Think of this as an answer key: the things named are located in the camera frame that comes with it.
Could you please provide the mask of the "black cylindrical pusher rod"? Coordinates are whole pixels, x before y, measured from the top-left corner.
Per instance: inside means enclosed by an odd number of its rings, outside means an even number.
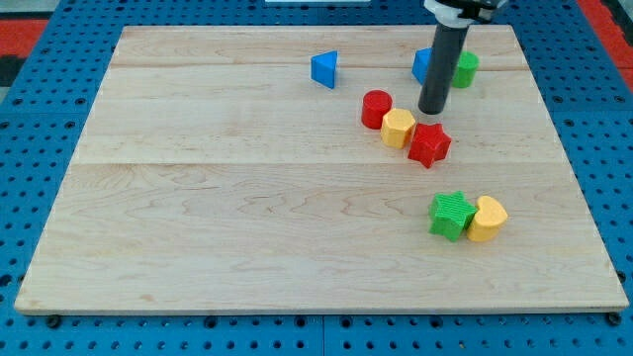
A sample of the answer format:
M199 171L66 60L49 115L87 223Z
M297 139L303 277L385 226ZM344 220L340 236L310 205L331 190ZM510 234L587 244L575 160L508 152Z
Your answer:
M443 111L468 30L469 27L451 28L437 24L417 103L423 113L437 115Z

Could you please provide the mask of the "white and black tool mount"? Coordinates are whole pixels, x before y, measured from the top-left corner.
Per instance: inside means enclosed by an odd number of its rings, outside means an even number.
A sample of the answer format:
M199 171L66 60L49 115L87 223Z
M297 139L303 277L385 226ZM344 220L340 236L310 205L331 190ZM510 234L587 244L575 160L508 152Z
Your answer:
M424 0L423 7L449 28L467 28L477 22L488 24L508 0Z

